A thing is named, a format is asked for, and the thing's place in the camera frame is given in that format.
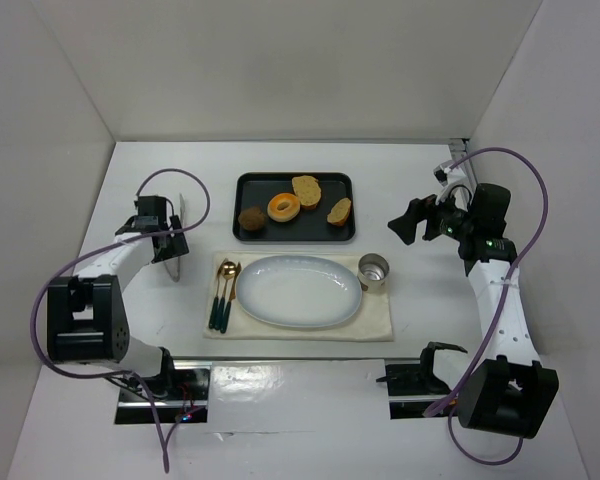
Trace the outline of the metal tongs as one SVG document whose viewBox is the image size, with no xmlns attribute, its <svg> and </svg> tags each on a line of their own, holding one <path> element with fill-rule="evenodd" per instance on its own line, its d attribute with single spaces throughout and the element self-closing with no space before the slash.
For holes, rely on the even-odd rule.
<svg viewBox="0 0 600 480">
<path fill-rule="evenodd" d="M 182 194 L 178 196 L 178 206 L 180 221 L 184 222 L 186 220 L 186 201 Z M 174 283 L 178 283 L 181 278 L 181 257 L 184 255 L 183 240 L 175 236 L 171 242 L 171 247 L 173 256 L 164 262 L 164 267 L 170 279 Z"/>
</svg>

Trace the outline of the orange bagel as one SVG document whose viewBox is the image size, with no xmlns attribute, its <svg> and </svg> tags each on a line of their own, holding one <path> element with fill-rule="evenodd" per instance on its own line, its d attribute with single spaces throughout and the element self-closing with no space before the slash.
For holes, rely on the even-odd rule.
<svg viewBox="0 0 600 480">
<path fill-rule="evenodd" d="M 298 197 L 291 193 L 280 193 L 274 196 L 267 205 L 269 218 L 278 223 L 293 220 L 300 210 L 301 204 Z"/>
</svg>

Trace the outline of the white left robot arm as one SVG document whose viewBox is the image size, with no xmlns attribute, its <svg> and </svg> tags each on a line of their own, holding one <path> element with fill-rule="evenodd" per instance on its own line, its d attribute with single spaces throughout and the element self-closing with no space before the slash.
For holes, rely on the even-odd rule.
<svg viewBox="0 0 600 480">
<path fill-rule="evenodd" d="M 164 397 L 177 383 L 171 354 L 135 339 L 123 292 L 148 265 L 189 253 L 182 224 L 171 201 L 140 196 L 136 213 L 116 232 L 116 247 L 74 276 L 51 281 L 47 289 L 47 355 L 54 363 L 101 363 L 132 370 L 147 389 Z"/>
</svg>

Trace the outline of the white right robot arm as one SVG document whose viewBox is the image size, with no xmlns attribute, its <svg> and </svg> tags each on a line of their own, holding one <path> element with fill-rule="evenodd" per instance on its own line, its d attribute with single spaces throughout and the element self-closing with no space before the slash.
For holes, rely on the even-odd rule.
<svg viewBox="0 0 600 480">
<path fill-rule="evenodd" d="M 557 373 L 542 366 L 530 339 L 520 299 L 519 258 L 504 236 L 510 192 L 477 186 L 465 209 L 451 195 L 412 200 L 388 227 L 407 245 L 425 225 L 427 241 L 447 236 L 458 243 L 475 294 L 483 345 L 470 359 L 464 348 L 431 342 L 420 356 L 420 377 L 457 407 L 460 424 L 518 438 L 534 438 L 557 394 Z"/>
</svg>

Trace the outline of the small bread slice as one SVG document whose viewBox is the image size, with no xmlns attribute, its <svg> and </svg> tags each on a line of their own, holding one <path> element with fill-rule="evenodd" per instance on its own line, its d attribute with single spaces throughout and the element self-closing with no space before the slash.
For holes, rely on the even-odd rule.
<svg viewBox="0 0 600 480">
<path fill-rule="evenodd" d="M 327 222 L 333 226 L 343 226 L 349 218 L 351 209 L 352 201 L 349 198 L 340 199 L 327 215 Z"/>
</svg>

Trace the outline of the large bread slice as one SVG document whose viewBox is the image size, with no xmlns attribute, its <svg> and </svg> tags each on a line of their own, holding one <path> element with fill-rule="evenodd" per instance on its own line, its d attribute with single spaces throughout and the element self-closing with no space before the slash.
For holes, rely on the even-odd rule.
<svg viewBox="0 0 600 480">
<path fill-rule="evenodd" d="M 294 195 L 298 198 L 300 206 L 306 210 L 315 209 L 322 198 L 322 190 L 318 180 L 310 175 L 302 175 L 293 177 L 291 182 Z"/>
</svg>

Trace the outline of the steel cup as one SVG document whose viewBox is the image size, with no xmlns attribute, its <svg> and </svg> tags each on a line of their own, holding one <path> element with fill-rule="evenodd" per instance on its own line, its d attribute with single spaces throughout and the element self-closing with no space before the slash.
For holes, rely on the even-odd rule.
<svg viewBox="0 0 600 480">
<path fill-rule="evenodd" d="M 384 288 L 389 273 L 387 260 L 377 253 L 367 253 L 358 261 L 357 277 L 366 293 L 376 293 Z"/>
</svg>

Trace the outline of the brown chocolate croissant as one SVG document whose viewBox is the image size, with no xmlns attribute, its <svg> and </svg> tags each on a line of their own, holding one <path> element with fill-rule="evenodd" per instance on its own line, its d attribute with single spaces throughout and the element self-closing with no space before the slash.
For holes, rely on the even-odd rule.
<svg viewBox="0 0 600 480">
<path fill-rule="evenodd" d="M 262 230 L 267 221 L 267 215 L 258 206 L 249 207 L 240 212 L 238 216 L 239 226 L 249 232 Z"/>
</svg>

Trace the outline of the black baking tray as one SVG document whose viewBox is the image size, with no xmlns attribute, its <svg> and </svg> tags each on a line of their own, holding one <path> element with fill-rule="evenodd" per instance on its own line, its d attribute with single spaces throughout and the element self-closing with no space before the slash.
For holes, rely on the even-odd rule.
<svg viewBox="0 0 600 480">
<path fill-rule="evenodd" d="M 250 207 L 267 210 L 269 201 L 277 194 L 292 191 L 292 179 L 299 172 L 249 172 L 242 174 L 236 184 L 232 232 L 242 242 L 333 243 L 347 242 L 356 232 L 355 215 L 350 214 L 342 226 L 327 222 L 327 215 L 337 201 L 352 200 L 353 187 L 349 176 L 340 172 L 312 172 L 322 190 L 322 198 L 313 210 L 303 210 L 286 223 L 272 219 L 254 232 L 245 230 L 238 221 L 239 214 Z"/>
</svg>

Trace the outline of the oval light blue plate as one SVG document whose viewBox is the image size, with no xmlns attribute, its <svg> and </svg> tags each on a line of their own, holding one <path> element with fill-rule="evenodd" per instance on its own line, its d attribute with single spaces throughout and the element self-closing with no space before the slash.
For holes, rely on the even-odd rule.
<svg viewBox="0 0 600 480">
<path fill-rule="evenodd" d="M 236 294 L 249 316 L 294 329 L 340 325 L 362 303 L 361 285 L 351 270 L 308 255 L 274 255 L 251 262 L 237 279 Z"/>
</svg>

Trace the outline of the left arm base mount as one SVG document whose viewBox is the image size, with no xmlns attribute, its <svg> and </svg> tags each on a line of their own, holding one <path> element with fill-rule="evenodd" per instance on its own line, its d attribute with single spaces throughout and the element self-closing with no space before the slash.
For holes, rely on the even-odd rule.
<svg viewBox="0 0 600 480">
<path fill-rule="evenodd" d="M 211 364 L 189 360 L 175 360 L 163 349 L 161 371 L 145 378 L 154 396 L 158 419 L 161 423 L 206 423 Z M 118 391 L 114 423 L 116 425 L 144 425 L 154 422 L 149 396 L 135 378 L 108 380 Z"/>
</svg>

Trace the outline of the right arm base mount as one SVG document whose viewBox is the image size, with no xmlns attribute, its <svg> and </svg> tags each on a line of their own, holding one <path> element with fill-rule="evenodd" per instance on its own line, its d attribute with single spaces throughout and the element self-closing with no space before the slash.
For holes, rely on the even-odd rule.
<svg viewBox="0 0 600 480">
<path fill-rule="evenodd" d="M 427 407 L 451 392 L 466 361 L 466 349 L 443 342 L 429 342 L 417 360 L 386 361 L 375 382 L 387 389 L 390 418 L 422 418 Z"/>
</svg>

